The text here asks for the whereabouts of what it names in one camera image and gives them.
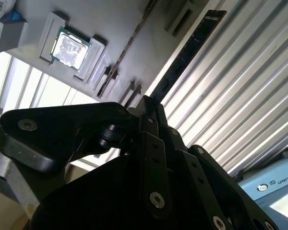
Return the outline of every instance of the screw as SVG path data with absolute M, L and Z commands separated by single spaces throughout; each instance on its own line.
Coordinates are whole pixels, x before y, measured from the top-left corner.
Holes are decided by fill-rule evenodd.
M 265 221 L 264 223 L 269 228 L 269 230 L 274 230 L 274 228 L 272 227 L 272 225 L 268 221 Z
M 204 151 L 203 151 L 201 148 L 197 148 L 197 151 L 198 151 L 200 154 L 204 154 Z
M 177 132 L 177 130 L 175 130 L 175 129 L 172 129 L 172 133 L 173 133 L 174 135 L 178 135 L 178 132 Z
M 18 127 L 25 131 L 34 131 L 37 129 L 37 123 L 30 119 L 23 119 L 18 122 Z
M 226 226 L 220 217 L 214 216 L 213 223 L 215 224 L 218 230 L 226 230 Z
M 149 199 L 150 199 L 150 202 L 152 203 L 152 205 L 155 206 L 156 208 L 159 208 L 159 209 L 164 208 L 165 201 L 164 201 L 162 195 L 160 195 L 159 193 L 152 192 L 149 195 Z

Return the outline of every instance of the blue device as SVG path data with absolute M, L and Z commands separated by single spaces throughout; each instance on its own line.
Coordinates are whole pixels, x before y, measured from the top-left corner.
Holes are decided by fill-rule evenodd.
M 280 229 L 288 230 L 288 158 L 270 165 L 239 185 Z

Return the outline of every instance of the cpu processor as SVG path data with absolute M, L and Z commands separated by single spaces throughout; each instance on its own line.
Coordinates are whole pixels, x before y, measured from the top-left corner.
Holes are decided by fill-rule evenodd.
M 50 56 L 62 64 L 79 70 L 91 44 L 61 27 Z

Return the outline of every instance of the white corrugated panel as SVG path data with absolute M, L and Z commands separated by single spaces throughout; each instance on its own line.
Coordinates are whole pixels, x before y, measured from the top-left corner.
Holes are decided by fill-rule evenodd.
M 13 109 L 88 103 L 98 101 L 7 53 L 0 53 L 0 115 Z M 111 149 L 99 158 L 89 156 L 73 164 L 92 170 L 114 154 L 117 151 Z
M 228 12 L 162 103 L 185 144 L 234 175 L 288 148 L 288 0 L 215 9 Z

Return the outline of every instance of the corrugated metal wall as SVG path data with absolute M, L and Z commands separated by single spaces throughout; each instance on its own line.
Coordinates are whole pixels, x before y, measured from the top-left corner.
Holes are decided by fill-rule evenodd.
M 226 17 L 163 104 L 186 145 L 236 174 L 288 148 L 288 0 L 216 8 Z

